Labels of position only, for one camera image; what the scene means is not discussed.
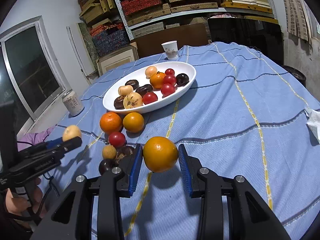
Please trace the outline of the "person's left hand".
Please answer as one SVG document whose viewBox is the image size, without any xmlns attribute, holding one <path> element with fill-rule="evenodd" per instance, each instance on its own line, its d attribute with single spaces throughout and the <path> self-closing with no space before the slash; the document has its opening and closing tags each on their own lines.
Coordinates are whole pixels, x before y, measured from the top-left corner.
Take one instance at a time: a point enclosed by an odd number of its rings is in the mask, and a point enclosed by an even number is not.
<svg viewBox="0 0 320 240">
<path fill-rule="evenodd" d="M 36 212 L 39 208 L 40 202 L 43 198 L 43 192 L 38 187 L 40 184 L 41 179 L 36 178 L 35 179 L 35 190 L 34 190 L 34 205 L 33 205 L 33 211 Z M 22 212 L 25 211 L 28 207 L 31 207 L 30 203 L 22 198 L 22 197 L 13 197 L 12 192 L 7 189 L 6 197 L 5 197 L 5 205 L 7 208 L 8 213 L 12 213 L 14 215 L 22 215 Z"/>
</svg>

